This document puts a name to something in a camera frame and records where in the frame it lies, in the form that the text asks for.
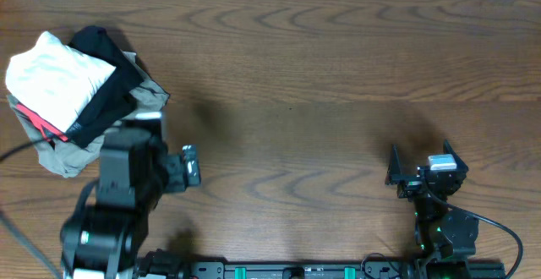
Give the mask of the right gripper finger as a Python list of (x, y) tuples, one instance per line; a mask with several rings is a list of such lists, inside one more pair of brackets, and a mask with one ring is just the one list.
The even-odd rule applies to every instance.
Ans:
[(453, 150), (453, 148), (451, 147), (451, 144), (450, 142), (445, 139), (444, 142), (443, 142), (443, 151), (446, 153), (446, 154), (450, 154), (453, 156), (453, 159), (456, 163), (456, 170), (458, 172), (463, 172), (464, 174), (466, 174), (468, 171), (469, 171), (469, 167), (467, 166), (467, 164), (461, 159), (461, 157)]
[(391, 146), (390, 161), (386, 172), (385, 184), (394, 185), (402, 180), (401, 164), (396, 145)]

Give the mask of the white printed t-shirt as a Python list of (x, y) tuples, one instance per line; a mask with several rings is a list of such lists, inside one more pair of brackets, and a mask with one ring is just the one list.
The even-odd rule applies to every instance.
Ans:
[(65, 133), (114, 71), (45, 31), (29, 51), (10, 58), (5, 83), (19, 102)]

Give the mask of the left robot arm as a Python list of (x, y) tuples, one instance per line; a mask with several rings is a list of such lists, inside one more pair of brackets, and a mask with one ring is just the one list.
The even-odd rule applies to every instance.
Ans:
[(164, 194), (200, 185), (197, 149), (171, 155), (157, 130), (109, 133), (100, 176), (87, 184), (63, 224), (61, 265), (67, 278), (120, 278), (131, 273), (149, 231), (149, 214)]

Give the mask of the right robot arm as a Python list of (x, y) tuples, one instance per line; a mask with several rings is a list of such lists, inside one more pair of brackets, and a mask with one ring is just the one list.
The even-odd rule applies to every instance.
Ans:
[(476, 253), (478, 219), (447, 203), (467, 176), (468, 166), (448, 141), (414, 174), (402, 171), (398, 150), (391, 147), (385, 184), (397, 197), (414, 204), (414, 239), (422, 254), (413, 260), (410, 277), (469, 278), (467, 258)]

